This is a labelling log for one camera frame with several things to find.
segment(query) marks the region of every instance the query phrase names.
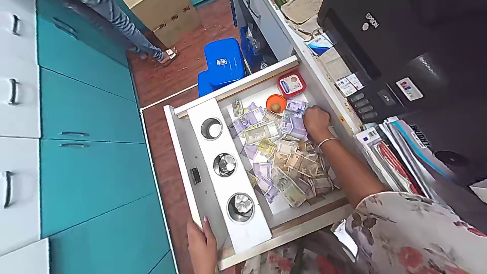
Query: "epson logo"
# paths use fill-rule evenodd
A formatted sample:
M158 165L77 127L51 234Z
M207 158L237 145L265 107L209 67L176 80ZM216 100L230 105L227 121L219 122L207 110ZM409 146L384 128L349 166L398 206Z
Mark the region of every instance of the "epson logo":
M372 14L370 14L370 12L367 13L367 15L365 15L365 19L369 21L369 23L372 25L372 27L374 27L374 29L379 27L379 22L375 20L375 18L372 16Z

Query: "drawer front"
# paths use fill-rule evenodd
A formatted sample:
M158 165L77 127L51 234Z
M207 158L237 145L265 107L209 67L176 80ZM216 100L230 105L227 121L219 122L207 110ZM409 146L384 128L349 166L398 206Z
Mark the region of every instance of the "drawer front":
M0 137L0 255L40 239L38 142Z
M67 7L67 3L64 0L38 0L37 13L46 21L73 33L80 41L90 47L113 58L126 67L129 66L125 49L104 36L76 11Z
M41 235L155 192L145 144L41 140Z
M36 2L3 0L0 2L0 56L14 56L37 63Z
M255 23L261 29L265 40L276 55L277 60L282 61L292 55L293 47L288 38L277 24L272 14L267 9L263 0L243 0L249 8Z
M49 239L1 256L0 269L2 273L49 274Z
M40 137L38 67L16 57L0 64L0 136Z
M145 143L135 102L41 68L42 137Z
M50 237L51 274L149 273L169 251L165 231L154 193Z
M40 66L135 102L127 67L78 40L67 27L37 20Z
M162 258L149 274L176 274L172 252L168 251L164 258Z

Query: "brown floor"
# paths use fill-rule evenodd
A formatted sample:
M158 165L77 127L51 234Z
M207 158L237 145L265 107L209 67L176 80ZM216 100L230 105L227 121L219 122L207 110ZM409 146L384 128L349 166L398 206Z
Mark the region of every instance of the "brown floor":
M228 37L239 39L238 29L233 26L228 0L216 0L203 5L198 13L203 26L186 34L175 45L181 54L169 67L163 68L150 57L141 60L130 54L142 107L196 84L198 73L206 70L204 46L207 43ZM194 88L144 111L152 159L159 177L161 196L181 274L194 273L187 251L186 222L190 213L163 107L166 104L178 107L196 98L198 89ZM235 271L236 268L231 268L225 272L229 274Z

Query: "jeans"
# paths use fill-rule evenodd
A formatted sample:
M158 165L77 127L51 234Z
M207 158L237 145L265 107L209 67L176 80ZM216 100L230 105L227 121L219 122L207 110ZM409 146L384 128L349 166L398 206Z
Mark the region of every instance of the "jeans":
M152 45L147 38L135 28L129 17L113 0L81 0L90 8L112 23L125 37L134 43L140 50L152 55L159 62L164 58L164 52Z

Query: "teal cabinet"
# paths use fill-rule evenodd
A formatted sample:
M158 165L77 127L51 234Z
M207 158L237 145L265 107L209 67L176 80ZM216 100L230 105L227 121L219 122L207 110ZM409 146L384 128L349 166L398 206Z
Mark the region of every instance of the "teal cabinet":
M168 250L159 199L151 194L51 236L50 269L51 274L147 274Z
M40 69L42 137L145 143L135 102Z
M40 182L42 238L156 192L146 145L134 143L43 139Z
M127 67L37 18L39 65L135 102Z
M172 259L172 252L168 251L168 253L149 274L176 274L174 260Z
M129 65L126 50L105 37L63 0L37 0L37 14L68 35L113 58L124 66Z

